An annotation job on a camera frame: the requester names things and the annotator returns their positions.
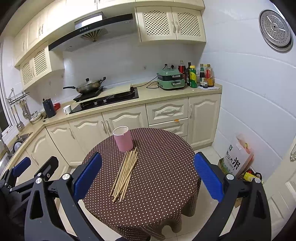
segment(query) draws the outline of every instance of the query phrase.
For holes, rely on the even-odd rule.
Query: silver screw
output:
[[[70,174],[66,173],[62,176],[64,180],[68,180],[70,178]]]
[[[42,178],[39,177],[36,179],[36,183],[39,184],[40,182],[42,182]]]
[[[226,175],[226,178],[228,179],[228,180],[233,180],[234,179],[234,175],[232,175],[232,174],[227,174]]]
[[[255,180],[256,183],[261,183],[261,180],[258,177],[254,178],[254,180]]]

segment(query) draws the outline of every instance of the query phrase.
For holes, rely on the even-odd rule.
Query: pink cylindrical container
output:
[[[113,130],[113,136],[115,138],[118,149],[121,152],[126,152],[133,149],[131,133],[127,126],[119,126],[115,128]]]

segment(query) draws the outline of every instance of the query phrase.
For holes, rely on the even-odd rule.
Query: polka dot tablecloth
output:
[[[144,241],[149,236],[164,240],[165,225],[179,232],[181,214],[194,215],[201,182],[193,167],[194,151],[168,131],[139,128],[130,132],[139,159],[125,199],[112,203],[109,197],[124,156],[111,136],[85,157],[84,162],[99,152],[103,165],[83,202],[93,216],[128,240]]]

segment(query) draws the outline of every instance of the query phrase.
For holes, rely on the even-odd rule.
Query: wok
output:
[[[75,87],[75,86],[66,86],[63,87],[63,89],[76,89],[76,91],[79,94],[88,94],[90,92],[95,92],[97,91],[102,82],[106,79],[106,77],[104,77],[102,80],[97,80],[97,81],[89,81],[89,78],[85,79],[86,80],[86,84],[82,84],[79,87]]]

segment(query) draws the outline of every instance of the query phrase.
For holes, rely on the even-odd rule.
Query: countertop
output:
[[[23,153],[23,151],[26,149],[26,147],[30,144],[30,142],[41,132],[41,130],[50,125],[54,125],[57,123],[61,123],[64,121],[69,121],[72,119],[84,117],[87,115],[93,115],[97,113],[102,113],[105,111],[110,110],[116,110],[121,109],[125,107],[131,107],[141,104],[148,104],[158,101],[164,101],[164,100],[171,100],[171,99],[178,99],[178,98],[184,98],[184,97],[191,97],[191,96],[199,96],[199,95],[206,95],[206,94],[216,94],[216,93],[222,93],[222,86],[219,84],[215,84],[215,86],[219,87],[219,89],[216,90],[203,90],[200,88],[190,88],[186,86],[184,89],[181,90],[173,90],[173,91],[165,91],[161,88],[158,89],[148,89],[146,87],[139,87],[138,88],[138,94],[139,98],[133,99],[133,100],[127,100],[122,102],[117,102],[113,104],[108,104],[105,106],[100,106],[96,108],[92,108],[85,111],[80,111],[74,114],[66,115],[63,112],[63,107],[66,105],[71,105],[72,109],[77,106],[77,103],[75,101],[70,101],[64,104],[61,104],[61,108],[57,111],[57,114],[50,118],[46,119],[45,122],[43,122],[43,118],[41,121],[39,121],[36,124],[28,124],[24,130],[21,132],[21,134],[32,132],[32,134],[24,141],[24,143],[21,145],[21,147],[16,151],[14,156],[11,158],[9,163],[7,164],[6,168],[4,170],[10,169],[15,162],[18,160],[20,155]]]

